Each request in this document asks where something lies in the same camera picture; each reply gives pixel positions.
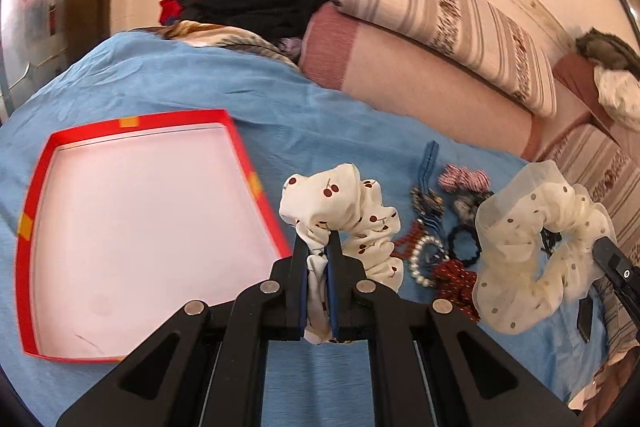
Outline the grey brown velvet scrunchie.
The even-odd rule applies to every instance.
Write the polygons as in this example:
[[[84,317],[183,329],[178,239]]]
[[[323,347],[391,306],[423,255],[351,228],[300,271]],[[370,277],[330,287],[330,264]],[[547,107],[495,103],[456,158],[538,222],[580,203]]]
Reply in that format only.
[[[460,192],[454,199],[454,211],[462,223],[474,225],[478,208],[492,195],[493,191]]]

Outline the blue bed blanket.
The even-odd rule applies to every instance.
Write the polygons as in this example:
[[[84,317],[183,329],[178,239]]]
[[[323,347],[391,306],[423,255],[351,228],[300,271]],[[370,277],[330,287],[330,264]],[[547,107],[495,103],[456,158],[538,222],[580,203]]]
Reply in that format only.
[[[262,186],[278,210],[282,185],[343,162],[382,185],[384,204],[400,213],[425,145],[439,143],[438,168],[457,164],[488,173],[500,190],[524,160],[458,144],[419,121],[378,112],[341,92],[322,89],[280,62],[218,48],[192,48],[144,31],[114,35],[20,106],[1,127],[1,367],[36,421],[60,415],[112,368],[25,355],[14,298],[16,231],[37,159],[49,135],[89,122],[177,110],[223,108],[234,119]],[[576,329],[578,304],[563,305],[522,335],[480,324],[560,400],[589,385],[608,356],[596,288],[591,340]],[[271,343],[263,426],[373,426],[369,357],[364,343],[313,346]]]

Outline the patterned beige fabric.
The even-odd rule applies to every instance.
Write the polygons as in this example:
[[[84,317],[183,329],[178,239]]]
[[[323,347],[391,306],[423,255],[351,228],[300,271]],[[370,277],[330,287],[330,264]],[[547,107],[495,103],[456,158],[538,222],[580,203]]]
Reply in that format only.
[[[180,22],[169,26],[145,27],[144,31],[165,40],[183,42],[194,48],[221,48],[253,54],[298,69],[291,54],[254,32],[242,28],[180,20]]]

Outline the olive green garment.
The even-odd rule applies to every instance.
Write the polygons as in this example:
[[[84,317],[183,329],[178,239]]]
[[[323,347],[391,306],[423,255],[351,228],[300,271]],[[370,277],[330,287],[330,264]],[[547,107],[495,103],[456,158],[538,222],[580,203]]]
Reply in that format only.
[[[583,57],[599,62],[607,69],[626,70],[634,77],[639,77],[639,55],[620,37],[591,28],[585,35],[578,37],[575,44]]]

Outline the white crumpled garment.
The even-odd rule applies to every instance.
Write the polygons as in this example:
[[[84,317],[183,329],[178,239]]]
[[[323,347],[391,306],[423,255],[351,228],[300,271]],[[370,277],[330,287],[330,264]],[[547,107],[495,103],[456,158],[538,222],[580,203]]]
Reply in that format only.
[[[640,128],[639,80],[628,70],[606,69],[597,65],[593,81],[598,102],[617,124],[638,132]]]

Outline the red cardboard box lid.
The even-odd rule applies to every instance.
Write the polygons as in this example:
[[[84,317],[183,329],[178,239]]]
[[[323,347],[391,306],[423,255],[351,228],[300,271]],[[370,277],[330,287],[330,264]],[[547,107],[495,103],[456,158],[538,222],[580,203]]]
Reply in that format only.
[[[54,132],[17,230],[22,348],[52,361],[118,361],[183,303],[232,300],[287,254],[225,110]]]

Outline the blue striped watch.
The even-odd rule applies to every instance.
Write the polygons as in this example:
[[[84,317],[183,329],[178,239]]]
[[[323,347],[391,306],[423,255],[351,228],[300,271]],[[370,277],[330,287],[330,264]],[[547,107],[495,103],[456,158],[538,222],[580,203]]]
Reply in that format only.
[[[439,144],[436,141],[425,145],[423,157],[418,170],[418,182],[411,190],[412,208],[416,217],[426,231],[442,236],[442,218],[445,214],[445,203],[433,187],[431,177],[436,167]]]

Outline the pile of dark clothes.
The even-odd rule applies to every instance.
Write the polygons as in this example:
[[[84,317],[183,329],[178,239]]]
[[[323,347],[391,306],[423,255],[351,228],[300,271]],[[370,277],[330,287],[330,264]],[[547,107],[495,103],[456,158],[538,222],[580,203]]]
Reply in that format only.
[[[179,20],[245,29],[269,42],[302,38],[315,12],[329,0],[162,0],[160,24]]]

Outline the white cherry print scrunchie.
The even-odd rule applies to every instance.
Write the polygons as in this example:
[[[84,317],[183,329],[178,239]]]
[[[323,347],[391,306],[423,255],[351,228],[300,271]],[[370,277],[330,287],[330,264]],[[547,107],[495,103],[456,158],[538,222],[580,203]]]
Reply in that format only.
[[[378,181],[361,179],[355,165],[341,164],[311,176],[292,174],[282,187],[279,215],[309,248],[304,334],[308,343],[336,340],[329,319],[329,260],[324,253],[332,232],[345,236],[343,254],[359,260],[368,279],[393,291],[404,281],[404,265],[393,256],[399,213],[383,204]]]

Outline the striped floral pillow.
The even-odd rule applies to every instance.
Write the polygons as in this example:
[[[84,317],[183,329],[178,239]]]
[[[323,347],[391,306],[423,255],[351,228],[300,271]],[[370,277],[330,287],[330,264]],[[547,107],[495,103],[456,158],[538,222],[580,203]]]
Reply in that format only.
[[[547,54],[486,0],[331,0],[342,13],[427,46],[540,117],[556,113]]]

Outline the red white plaid scrunchie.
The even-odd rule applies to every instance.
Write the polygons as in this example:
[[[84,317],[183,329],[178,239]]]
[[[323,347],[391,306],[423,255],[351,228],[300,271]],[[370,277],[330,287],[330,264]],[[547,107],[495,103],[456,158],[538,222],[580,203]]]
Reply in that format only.
[[[468,191],[485,193],[490,191],[490,179],[483,170],[447,164],[438,176],[439,186],[448,193]]]

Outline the pink bolster cushion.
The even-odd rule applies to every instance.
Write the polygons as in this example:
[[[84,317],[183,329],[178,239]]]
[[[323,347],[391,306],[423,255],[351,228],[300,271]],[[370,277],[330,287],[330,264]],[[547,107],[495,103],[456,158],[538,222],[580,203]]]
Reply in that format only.
[[[454,141],[527,160],[546,155],[590,119],[587,106],[562,84],[555,87],[555,116],[536,116],[442,54],[344,15],[331,3],[311,19],[299,67],[323,88],[412,117]]]

